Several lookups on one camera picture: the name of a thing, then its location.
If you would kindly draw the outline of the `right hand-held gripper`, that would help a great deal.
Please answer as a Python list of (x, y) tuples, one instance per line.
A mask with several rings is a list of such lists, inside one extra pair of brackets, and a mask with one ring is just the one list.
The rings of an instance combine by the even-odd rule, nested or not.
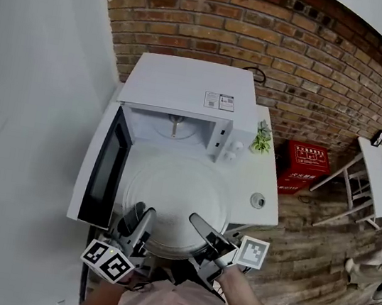
[(206, 242), (205, 249), (195, 257), (197, 276), (210, 291), (223, 271), (237, 266), (240, 271), (259, 270), (268, 252), (268, 242), (244, 236), (232, 243), (214, 230), (199, 214), (190, 214), (189, 221)]

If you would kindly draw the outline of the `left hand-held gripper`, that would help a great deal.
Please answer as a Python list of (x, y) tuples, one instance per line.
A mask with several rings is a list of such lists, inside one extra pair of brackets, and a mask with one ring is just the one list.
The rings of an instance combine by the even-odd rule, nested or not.
[[(117, 229), (102, 232), (89, 229), (88, 245), (80, 259), (98, 276), (110, 283), (119, 283), (132, 272), (142, 268), (146, 256), (146, 242), (153, 232), (157, 212), (138, 202), (121, 217)], [(132, 234), (123, 236), (120, 233)]]

